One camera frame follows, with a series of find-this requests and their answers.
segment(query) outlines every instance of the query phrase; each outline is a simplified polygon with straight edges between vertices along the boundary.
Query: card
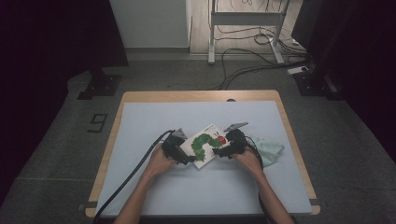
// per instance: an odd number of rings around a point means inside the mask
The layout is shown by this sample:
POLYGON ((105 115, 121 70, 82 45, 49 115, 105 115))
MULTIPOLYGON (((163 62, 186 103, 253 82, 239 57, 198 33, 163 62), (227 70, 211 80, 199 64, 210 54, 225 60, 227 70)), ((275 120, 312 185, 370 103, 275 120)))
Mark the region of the card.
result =
POLYGON ((194 164, 201 169, 216 157, 212 148, 223 148, 228 145, 230 143, 225 138, 225 133, 216 125, 211 124, 187 139, 180 147, 187 155, 197 157, 194 164))

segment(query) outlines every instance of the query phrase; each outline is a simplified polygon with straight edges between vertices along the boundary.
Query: forearm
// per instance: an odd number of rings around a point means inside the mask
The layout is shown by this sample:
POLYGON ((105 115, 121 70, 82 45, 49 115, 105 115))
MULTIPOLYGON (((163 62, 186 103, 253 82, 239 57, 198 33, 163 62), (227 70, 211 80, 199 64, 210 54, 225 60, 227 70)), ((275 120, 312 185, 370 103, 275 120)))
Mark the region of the forearm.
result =
POLYGON ((262 203, 268 214, 277 224, 294 223, 282 202, 276 196, 263 172, 255 175, 262 203))
POLYGON ((131 196, 122 207, 114 224, 137 224, 140 220, 144 201, 151 185, 152 177, 142 175, 131 196))

